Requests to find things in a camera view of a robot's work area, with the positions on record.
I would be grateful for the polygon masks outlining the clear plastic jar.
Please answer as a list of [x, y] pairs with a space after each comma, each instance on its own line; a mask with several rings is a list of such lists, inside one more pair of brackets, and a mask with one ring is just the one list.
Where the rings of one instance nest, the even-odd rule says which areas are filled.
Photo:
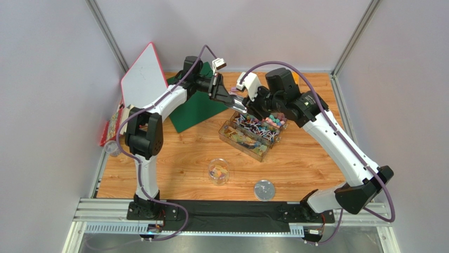
[[216, 158], [210, 161], [207, 175], [210, 181], [216, 186], [222, 186], [229, 180], [229, 163], [222, 158]]

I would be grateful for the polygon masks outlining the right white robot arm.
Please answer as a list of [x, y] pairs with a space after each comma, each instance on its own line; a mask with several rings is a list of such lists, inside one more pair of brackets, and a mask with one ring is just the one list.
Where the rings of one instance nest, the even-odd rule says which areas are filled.
[[258, 119], [279, 112], [312, 136], [336, 163], [345, 182], [327, 190], [314, 190], [301, 203], [312, 213], [344, 209], [358, 214], [393, 177], [389, 166], [379, 166], [349, 138], [327, 104], [313, 91], [302, 93], [292, 72], [284, 67], [265, 75], [268, 86], [256, 74], [243, 72], [237, 89], [247, 90], [243, 103]]

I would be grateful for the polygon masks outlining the silver metal scoop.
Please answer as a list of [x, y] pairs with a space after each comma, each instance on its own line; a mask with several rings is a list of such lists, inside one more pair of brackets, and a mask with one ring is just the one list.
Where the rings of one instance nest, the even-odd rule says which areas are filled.
[[239, 113], [247, 113], [247, 108], [246, 106], [243, 104], [243, 99], [244, 97], [239, 96], [239, 95], [235, 95], [235, 94], [231, 94], [231, 103], [224, 103], [224, 105], [227, 108], [230, 108], [236, 112]]

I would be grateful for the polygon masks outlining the clear compartment candy box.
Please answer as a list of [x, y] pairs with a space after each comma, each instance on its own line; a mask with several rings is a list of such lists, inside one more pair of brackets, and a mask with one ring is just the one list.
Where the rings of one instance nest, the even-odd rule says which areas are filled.
[[280, 141], [281, 132], [288, 126], [282, 113], [272, 113], [258, 120], [248, 113], [235, 112], [219, 130], [219, 137], [239, 151], [261, 162], [270, 149]]

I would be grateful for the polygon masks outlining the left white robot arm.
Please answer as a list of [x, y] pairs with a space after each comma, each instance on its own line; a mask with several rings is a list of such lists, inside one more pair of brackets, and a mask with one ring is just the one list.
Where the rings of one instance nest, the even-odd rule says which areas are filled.
[[211, 76], [202, 75], [203, 62], [198, 56], [187, 56], [183, 70], [175, 76], [175, 82], [168, 86], [157, 100], [145, 109], [133, 108], [127, 119], [125, 144], [129, 156], [135, 160], [138, 186], [134, 203], [151, 209], [159, 203], [157, 186], [157, 155], [163, 145], [163, 122], [179, 106], [196, 92], [203, 92], [212, 101], [234, 106], [235, 100], [223, 84], [223, 76], [217, 71], [227, 64], [224, 59], [212, 61]]

